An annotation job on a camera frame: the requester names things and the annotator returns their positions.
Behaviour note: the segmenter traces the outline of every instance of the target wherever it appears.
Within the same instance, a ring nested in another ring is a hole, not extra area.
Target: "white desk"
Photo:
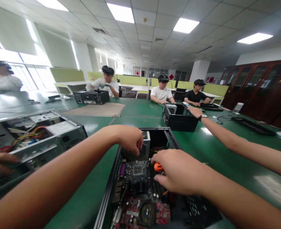
[[[73,81],[73,82],[59,82],[59,83],[54,83],[54,85],[56,86],[56,88],[58,88],[58,87],[68,88],[68,90],[72,94],[73,91],[70,88],[70,86],[85,85],[85,84],[90,84],[90,83],[93,83],[93,81],[86,80],[86,81]]]

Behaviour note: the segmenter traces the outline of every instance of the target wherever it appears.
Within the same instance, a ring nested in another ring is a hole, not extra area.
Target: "forearm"
[[[109,87],[114,95],[115,98],[118,98],[119,93],[113,88],[113,87]]]
[[[37,170],[1,199],[0,228],[44,228],[115,144],[115,133],[107,128]]]
[[[281,211],[212,168],[207,173],[209,180],[202,195],[237,228],[279,228]]]
[[[281,151],[249,142],[207,118],[201,121],[228,149],[281,175]]]

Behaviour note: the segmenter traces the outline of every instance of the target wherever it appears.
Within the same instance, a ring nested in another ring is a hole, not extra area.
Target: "green partition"
[[[204,92],[224,97],[227,89],[226,85],[207,84],[204,87]]]
[[[117,75],[120,79],[121,84],[130,84],[130,85],[139,85],[139,86],[146,86],[146,78],[139,77],[139,76],[126,76],[126,75]]]
[[[95,80],[103,77],[103,74],[100,72],[87,72],[87,75],[88,75],[88,79],[90,81],[95,81]]]
[[[193,82],[179,81],[178,82],[178,88],[192,90],[193,89]]]
[[[56,83],[85,80],[83,72],[79,70],[66,68],[50,68],[50,71]]]

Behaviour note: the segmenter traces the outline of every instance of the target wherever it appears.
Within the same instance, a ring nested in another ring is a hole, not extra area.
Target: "computer component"
[[[215,104],[212,103],[201,103],[200,105],[201,108],[205,110],[210,110],[210,111],[223,111],[223,109]]]
[[[109,92],[95,90],[95,93],[81,90],[74,92],[74,97],[79,104],[105,104],[109,101]]]
[[[0,152],[16,155],[13,173],[0,175],[0,199],[44,164],[87,137],[84,127],[54,110],[0,120]]]
[[[222,219],[201,196],[167,192],[154,180],[151,164],[159,150],[181,149],[170,128],[144,128],[150,135],[149,154],[143,159],[125,157],[118,147],[94,229],[101,228],[206,228]]]
[[[276,136],[276,133],[272,130],[269,130],[259,124],[256,124],[248,119],[240,118],[240,117],[232,117],[231,120],[249,128],[250,130],[254,131],[260,135],[267,135],[267,136]]]
[[[169,109],[169,103],[164,104],[163,117],[167,127],[175,131],[194,132],[199,120],[194,117],[187,106],[183,104],[175,104],[176,111],[173,114]]]

